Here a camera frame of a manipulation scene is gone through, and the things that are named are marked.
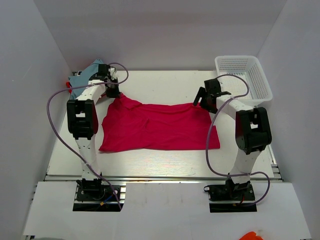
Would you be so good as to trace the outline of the magenta red t shirt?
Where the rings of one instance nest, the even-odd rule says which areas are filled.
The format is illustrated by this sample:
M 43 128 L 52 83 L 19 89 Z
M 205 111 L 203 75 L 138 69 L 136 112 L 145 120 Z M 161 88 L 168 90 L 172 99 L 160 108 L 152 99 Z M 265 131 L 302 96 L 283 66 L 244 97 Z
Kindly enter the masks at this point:
M 210 114 L 192 103 L 143 104 L 122 94 L 107 109 L 102 121 L 99 151 L 118 153 L 138 149 L 159 151 L 219 149 L 216 128 L 210 130 Z

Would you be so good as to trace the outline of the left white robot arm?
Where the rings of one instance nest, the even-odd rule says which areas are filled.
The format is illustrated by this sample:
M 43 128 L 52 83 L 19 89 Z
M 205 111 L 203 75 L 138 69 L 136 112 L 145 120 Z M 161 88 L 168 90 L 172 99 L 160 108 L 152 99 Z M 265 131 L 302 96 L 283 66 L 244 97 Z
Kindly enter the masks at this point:
M 93 181 L 101 175 L 97 161 L 95 136 L 99 129 L 96 103 L 105 96 L 118 98 L 120 90 L 116 68 L 108 64 L 99 64 L 97 72 L 89 76 L 88 84 L 75 99 L 68 100 L 67 127 L 77 143 L 79 154 L 85 161 L 82 165 L 82 178 Z

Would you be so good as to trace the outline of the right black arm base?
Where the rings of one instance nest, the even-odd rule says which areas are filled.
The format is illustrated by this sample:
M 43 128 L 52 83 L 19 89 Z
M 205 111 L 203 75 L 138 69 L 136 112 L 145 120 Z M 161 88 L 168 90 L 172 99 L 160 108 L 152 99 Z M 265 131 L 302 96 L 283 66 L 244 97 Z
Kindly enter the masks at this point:
M 206 185 L 203 191 L 208 194 L 210 213 L 254 213 L 257 205 L 253 186 L 232 191 L 227 184 Z

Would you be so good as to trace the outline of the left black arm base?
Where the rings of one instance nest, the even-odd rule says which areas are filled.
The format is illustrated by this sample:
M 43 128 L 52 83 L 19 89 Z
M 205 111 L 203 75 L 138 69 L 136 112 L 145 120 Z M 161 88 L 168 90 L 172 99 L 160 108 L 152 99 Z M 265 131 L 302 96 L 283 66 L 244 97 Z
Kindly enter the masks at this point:
M 118 201 L 109 185 L 101 185 L 101 190 L 87 190 L 77 186 L 73 212 L 120 212 Z

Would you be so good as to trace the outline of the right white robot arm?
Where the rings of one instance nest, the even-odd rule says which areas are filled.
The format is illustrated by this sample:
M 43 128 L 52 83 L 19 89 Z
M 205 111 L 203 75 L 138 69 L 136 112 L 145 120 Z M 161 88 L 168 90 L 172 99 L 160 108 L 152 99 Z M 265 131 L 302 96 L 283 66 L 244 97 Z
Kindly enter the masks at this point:
M 239 79 L 246 87 L 245 93 L 233 95 L 228 91 L 223 91 L 219 78 L 216 77 L 204 81 L 204 87 L 199 88 L 193 105 L 199 105 L 202 109 L 214 114 L 206 137 L 206 162 L 213 173 L 232 180 L 232 183 L 225 187 L 225 192 L 229 198 L 236 200 L 244 193 L 242 184 L 248 183 L 252 175 L 262 174 L 266 178 L 269 177 L 261 171 L 252 172 L 252 169 L 261 152 L 271 144 L 272 134 L 267 110 L 264 107 L 253 107 L 238 100 L 249 94 L 248 83 L 241 77 L 232 74 L 223 74 L 222 77 Z M 228 174 L 215 171 L 209 160 L 210 137 L 221 112 L 235 121 L 234 135 L 238 147 L 234 165 Z

